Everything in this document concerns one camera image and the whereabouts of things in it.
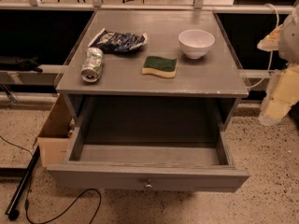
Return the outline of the yellow foam-padded gripper finger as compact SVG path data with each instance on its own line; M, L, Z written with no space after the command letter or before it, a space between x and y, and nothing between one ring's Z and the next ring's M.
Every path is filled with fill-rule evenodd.
M261 105L259 121L271 126L281 122L291 108L299 102L299 37L298 28L281 24L262 39L257 48L263 51L278 51L288 66L271 76L266 97Z

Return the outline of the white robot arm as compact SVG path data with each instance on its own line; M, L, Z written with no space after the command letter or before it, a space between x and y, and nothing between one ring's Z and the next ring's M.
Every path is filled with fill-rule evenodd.
M285 69L270 77L261 105L260 123L272 126L281 122L299 102L299 6L262 39L257 48L263 51L277 50L278 56L288 63Z

